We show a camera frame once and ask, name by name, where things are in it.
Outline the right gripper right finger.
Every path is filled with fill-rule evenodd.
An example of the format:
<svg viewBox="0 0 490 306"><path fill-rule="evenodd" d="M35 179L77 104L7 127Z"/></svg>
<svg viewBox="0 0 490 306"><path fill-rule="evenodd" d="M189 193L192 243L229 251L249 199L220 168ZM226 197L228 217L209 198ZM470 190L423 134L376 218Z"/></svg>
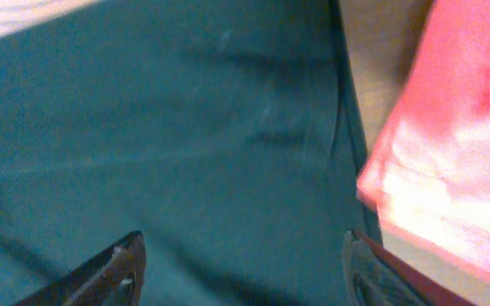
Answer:
<svg viewBox="0 0 490 306"><path fill-rule="evenodd" d="M352 306L474 306L354 230L345 233L342 264Z"/></svg>

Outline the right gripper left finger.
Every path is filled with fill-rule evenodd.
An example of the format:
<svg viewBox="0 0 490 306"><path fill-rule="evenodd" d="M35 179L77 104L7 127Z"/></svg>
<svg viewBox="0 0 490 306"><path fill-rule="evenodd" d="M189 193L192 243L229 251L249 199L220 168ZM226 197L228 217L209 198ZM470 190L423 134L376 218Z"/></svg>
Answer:
<svg viewBox="0 0 490 306"><path fill-rule="evenodd" d="M66 276L15 305L138 306L145 266L144 237L139 231L131 231Z"/></svg>

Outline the black hydrogen t-shirt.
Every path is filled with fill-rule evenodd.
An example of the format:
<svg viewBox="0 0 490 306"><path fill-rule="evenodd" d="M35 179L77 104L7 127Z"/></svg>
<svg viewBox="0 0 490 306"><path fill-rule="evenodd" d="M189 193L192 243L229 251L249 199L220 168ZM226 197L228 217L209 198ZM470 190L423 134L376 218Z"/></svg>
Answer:
<svg viewBox="0 0 490 306"><path fill-rule="evenodd" d="M335 1L106 1L0 39L0 305L133 230L144 305L345 305L376 234Z"/></svg>

